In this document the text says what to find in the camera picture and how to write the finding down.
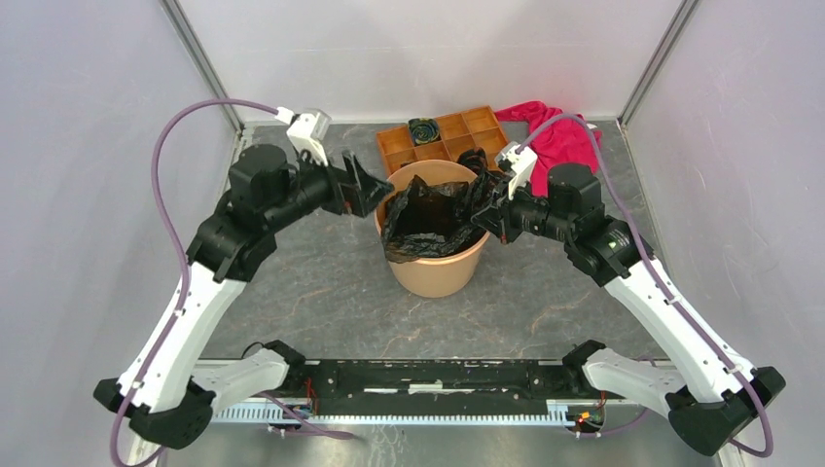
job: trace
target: black plastic bag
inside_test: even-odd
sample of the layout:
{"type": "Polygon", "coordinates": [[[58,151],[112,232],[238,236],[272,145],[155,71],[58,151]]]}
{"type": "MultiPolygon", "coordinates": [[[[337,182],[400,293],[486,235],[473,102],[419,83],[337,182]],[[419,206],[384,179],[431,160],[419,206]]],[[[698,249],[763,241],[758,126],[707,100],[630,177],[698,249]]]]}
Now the black plastic bag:
{"type": "Polygon", "coordinates": [[[473,246],[484,236],[470,217],[494,187],[495,172],[483,171],[471,184],[449,182],[427,186],[415,176],[409,186],[386,203],[381,230],[384,255],[392,263],[444,258],[473,246]]]}

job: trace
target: gray marble floor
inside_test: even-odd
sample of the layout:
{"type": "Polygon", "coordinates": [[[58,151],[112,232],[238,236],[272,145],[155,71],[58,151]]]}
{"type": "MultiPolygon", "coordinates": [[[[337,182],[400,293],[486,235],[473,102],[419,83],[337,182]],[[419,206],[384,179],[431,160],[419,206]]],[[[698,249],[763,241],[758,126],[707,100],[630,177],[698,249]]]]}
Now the gray marble floor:
{"type": "MultiPolygon", "coordinates": [[[[621,133],[597,122],[611,179],[643,235],[656,245],[650,215],[621,133]]],[[[389,126],[331,126],[327,152],[354,151],[384,174],[375,132],[389,126]]],[[[505,124],[513,140],[526,125],[505,124]]],[[[251,142],[288,148],[283,126],[259,126],[251,142]]],[[[605,190],[608,211],[618,216],[605,190]]],[[[522,235],[489,241],[475,277],[460,292],[422,299],[386,264],[372,218],[318,211],[277,236],[278,251],[224,315],[203,357],[236,357],[251,341],[286,341],[310,358],[560,358],[586,339],[628,357],[663,356],[642,326],[567,262],[561,245],[522,235]]]]}

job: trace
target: metal frame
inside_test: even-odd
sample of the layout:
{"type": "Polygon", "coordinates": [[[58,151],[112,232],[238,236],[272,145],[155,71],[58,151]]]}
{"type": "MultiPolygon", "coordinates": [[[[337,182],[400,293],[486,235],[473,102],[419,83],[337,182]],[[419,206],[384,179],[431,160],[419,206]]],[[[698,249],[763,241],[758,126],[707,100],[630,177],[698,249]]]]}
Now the metal frame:
{"type": "Polygon", "coordinates": [[[642,76],[639,78],[639,82],[636,83],[636,87],[630,94],[628,103],[625,104],[625,108],[622,109],[622,113],[619,114],[618,120],[620,126],[626,126],[630,120],[632,120],[633,115],[636,113],[636,110],[638,110],[642,99],[645,94],[647,94],[647,91],[650,89],[656,77],[659,75],[659,71],[662,69],[664,61],[670,55],[670,52],[673,50],[673,46],[679,40],[679,37],[685,28],[685,24],[688,23],[688,20],[690,20],[696,11],[696,6],[698,4],[699,0],[682,0],[679,8],[676,9],[676,14],[673,15],[673,19],[670,21],[670,24],[667,26],[667,30],[664,32],[664,36],[662,36],[662,39],[656,46],[656,50],[653,52],[653,56],[650,58],[647,67],[645,67],[642,76]]]}
{"type": "MultiPolygon", "coordinates": [[[[192,29],[192,24],[189,23],[189,19],[186,18],[186,14],[180,6],[178,0],[159,1],[161,6],[163,6],[163,10],[166,12],[166,15],[169,17],[169,21],[171,21],[172,26],[175,28],[175,31],[177,31],[178,36],[180,36],[184,47],[186,47],[186,52],[192,58],[195,68],[197,68],[201,78],[203,78],[203,81],[209,87],[209,91],[212,93],[212,96],[215,98],[229,97],[227,95],[227,90],[224,88],[223,83],[221,83],[220,78],[218,78],[218,73],[212,66],[212,62],[209,61],[209,57],[206,55],[203,45],[197,38],[195,31],[192,29]]],[[[229,122],[235,132],[241,133],[244,127],[243,120],[240,116],[238,116],[237,112],[234,110],[234,107],[231,105],[222,105],[221,110],[223,111],[227,122],[229,122]]]]}

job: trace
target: cable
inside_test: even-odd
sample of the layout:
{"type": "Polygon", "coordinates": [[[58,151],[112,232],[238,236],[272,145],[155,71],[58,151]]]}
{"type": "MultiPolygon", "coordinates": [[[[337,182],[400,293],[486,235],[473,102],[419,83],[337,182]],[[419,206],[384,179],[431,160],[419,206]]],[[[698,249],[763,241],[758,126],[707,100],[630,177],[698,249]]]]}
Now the cable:
{"type": "MultiPolygon", "coordinates": [[[[155,206],[158,207],[158,213],[161,215],[161,221],[163,222],[163,226],[166,228],[166,232],[169,234],[169,237],[172,240],[172,247],[175,250],[175,254],[178,259],[178,266],[180,267],[181,287],[180,295],[178,295],[178,301],[175,304],[174,308],[176,311],[183,309],[183,305],[186,302],[186,298],[189,296],[191,276],[189,264],[186,259],[186,253],[183,249],[183,244],[181,244],[180,237],[178,236],[177,231],[175,231],[171,219],[169,219],[169,213],[166,211],[166,205],[163,202],[163,196],[161,195],[161,179],[159,177],[158,165],[161,160],[161,149],[163,148],[163,143],[166,142],[166,137],[169,135],[172,129],[175,128],[175,126],[178,125],[178,123],[189,114],[195,112],[196,110],[205,107],[211,107],[214,105],[240,105],[242,107],[250,107],[253,109],[262,110],[264,112],[269,112],[275,116],[278,115],[277,109],[249,100],[204,100],[192,104],[189,107],[178,112],[174,117],[172,117],[172,119],[166,124],[166,126],[163,127],[161,135],[158,136],[158,141],[155,143],[155,149],[152,153],[152,193],[155,196],[155,206]]],[[[139,387],[140,384],[142,384],[143,377],[146,376],[146,373],[149,371],[149,367],[152,365],[152,362],[155,360],[155,357],[161,350],[161,346],[166,341],[166,338],[171,332],[172,327],[174,327],[175,323],[177,322],[177,319],[178,314],[173,313],[171,317],[169,317],[169,320],[166,321],[165,326],[163,326],[163,329],[161,330],[161,334],[158,336],[158,339],[155,341],[155,343],[152,344],[152,347],[150,347],[149,352],[146,354],[146,358],[140,365],[140,368],[137,370],[137,375],[135,375],[134,377],[134,382],[132,383],[131,388],[126,393],[124,399],[121,401],[121,406],[118,408],[118,412],[115,414],[115,421],[114,423],[112,423],[112,432],[109,436],[109,456],[112,458],[112,463],[115,464],[117,467],[145,467],[152,463],[155,459],[157,459],[158,456],[160,456],[161,453],[164,451],[164,448],[159,448],[154,453],[152,453],[152,455],[150,455],[143,461],[134,465],[128,465],[121,460],[121,456],[118,453],[118,434],[120,433],[121,424],[123,423],[124,417],[126,415],[126,409],[131,404],[132,399],[134,399],[136,387],[139,387]]]]}
{"type": "MultiPolygon", "coordinates": [[[[650,362],[650,364],[652,366],[654,366],[654,367],[656,366],[656,360],[654,360],[651,357],[639,357],[636,360],[640,361],[640,362],[647,361],[647,362],[650,362]]],[[[607,400],[604,399],[603,394],[604,394],[604,391],[602,391],[602,400],[606,404],[607,400]]],[[[592,423],[588,422],[588,424],[590,426],[593,426],[595,428],[603,428],[604,425],[607,423],[607,408],[604,405],[602,405],[601,408],[602,408],[601,427],[599,427],[597,425],[593,425],[592,423]]],[[[594,439],[594,438],[601,438],[602,436],[618,435],[619,433],[626,432],[630,428],[633,428],[633,427],[638,426],[639,424],[641,424],[642,420],[644,420],[649,413],[650,413],[650,410],[645,407],[645,408],[642,409],[642,412],[639,415],[636,416],[636,418],[634,418],[633,420],[631,420],[629,423],[627,423],[625,425],[622,425],[622,426],[619,426],[619,427],[616,427],[616,428],[611,428],[609,430],[599,430],[598,433],[582,433],[582,432],[574,433],[572,431],[571,431],[571,433],[575,434],[576,438],[585,438],[585,439],[594,439]]]]}
{"type": "Polygon", "coordinates": [[[246,352],[248,352],[250,349],[252,349],[252,347],[254,347],[255,345],[260,345],[261,347],[263,347],[264,343],[261,342],[261,341],[254,341],[254,342],[250,343],[249,345],[246,346],[246,348],[243,349],[242,352],[240,352],[240,359],[243,360],[243,357],[246,356],[246,352]]]}
{"type": "Polygon", "coordinates": [[[536,128],[529,136],[524,140],[523,143],[516,149],[516,153],[520,153],[527,145],[529,145],[536,137],[541,134],[542,131],[547,129],[550,125],[558,122],[559,120],[569,119],[581,126],[585,133],[588,136],[588,139],[591,142],[591,146],[593,147],[593,151],[595,152],[595,156],[598,159],[598,163],[601,166],[601,171],[604,174],[604,183],[607,185],[607,191],[610,193],[610,198],[613,199],[613,202],[616,203],[616,206],[622,212],[622,215],[625,216],[625,220],[628,222],[628,227],[630,228],[630,234],[633,237],[633,243],[636,245],[636,248],[639,250],[639,256],[641,256],[642,262],[644,263],[645,269],[650,273],[653,280],[657,283],[659,288],[662,290],[664,297],[667,298],[669,302],[673,304],[673,307],[682,318],[691,325],[694,331],[701,337],[701,339],[713,350],[713,353],[716,354],[717,357],[725,364],[729,373],[733,374],[739,384],[742,385],[745,392],[747,392],[748,396],[750,397],[751,401],[753,401],[753,405],[756,408],[756,413],[759,417],[759,421],[762,423],[762,432],[765,436],[765,449],[764,450],[756,450],[749,446],[740,443],[735,439],[731,439],[730,442],[735,447],[742,449],[743,451],[755,455],[757,457],[768,457],[773,453],[773,433],[771,431],[771,424],[768,422],[768,414],[765,412],[765,406],[762,404],[762,400],[759,399],[759,395],[757,395],[756,390],[751,385],[750,381],[745,378],[745,376],[741,373],[741,371],[736,369],[736,364],[731,360],[727,353],[710,337],[707,332],[699,325],[699,323],[691,316],[690,312],[682,306],[679,302],[674,302],[673,299],[675,295],[667,288],[667,284],[664,282],[662,277],[656,272],[656,269],[653,267],[653,263],[651,259],[647,256],[647,250],[645,250],[644,243],[642,242],[641,235],[639,234],[639,229],[636,227],[636,223],[633,221],[632,216],[630,215],[630,211],[625,203],[619,198],[619,195],[616,193],[616,189],[613,187],[613,182],[610,181],[610,177],[607,174],[607,164],[604,163],[604,159],[601,156],[601,151],[598,148],[598,143],[595,140],[595,136],[593,136],[592,131],[588,128],[587,122],[584,119],[580,118],[577,115],[562,113],[551,117],[546,122],[542,123],[538,128],[536,128]]]}
{"type": "Polygon", "coordinates": [[[345,431],[336,431],[336,430],[325,430],[320,428],[317,425],[314,425],[308,421],[306,421],[302,416],[298,415],[297,413],[293,412],[292,409],[286,407],[284,403],[277,400],[276,398],[268,395],[266,392],[262,392],[258,394],[259,397],[263,397],[268,401],[272,402],[273,404],[277,405],[284,413],[287,415],[295,418],[297,421],[301,423],[301,426],[305,429],[308,429],[310,432],[302,432],[297,430],[285,430],[284,434],[292,435],[292,436],[326,436],[327,438],[332,438],[334,440],[354,440],[355,435],[352,433],[348,433],[345,431]]]}

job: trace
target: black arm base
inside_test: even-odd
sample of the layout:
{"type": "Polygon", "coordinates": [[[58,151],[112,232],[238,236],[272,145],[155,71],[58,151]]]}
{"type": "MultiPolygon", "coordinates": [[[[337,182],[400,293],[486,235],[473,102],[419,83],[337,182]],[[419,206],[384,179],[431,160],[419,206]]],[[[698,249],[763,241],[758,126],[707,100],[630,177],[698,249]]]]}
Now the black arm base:
{"type": "MultiPolygon", "coordinates": [[[[767,407],[785,388],[785,379],[774,367],[754,371],[753,388],[767,407]]],[[[704,455],[715,455],[732,437],[757,418],[756,408],[744,388],[729,394],[725,402],[699,404],[687,392],[687,387],[665,399],[671,411],[670,426],[688,446],[704,455]]]]}
{"type": "MultiPolygon", "coordinates": [[[[117,378],[102,379],[94,388],[94,399],[111,413],[117,413],[124,396],[117,378]]],[[[172,449],[183,449],[203,433],[212,419],[215,393],[204,391],[191,380],[180,405],[172,410],[149,413],[149,408],[129,405],[129,428],[144,440],[172,449]]]]}

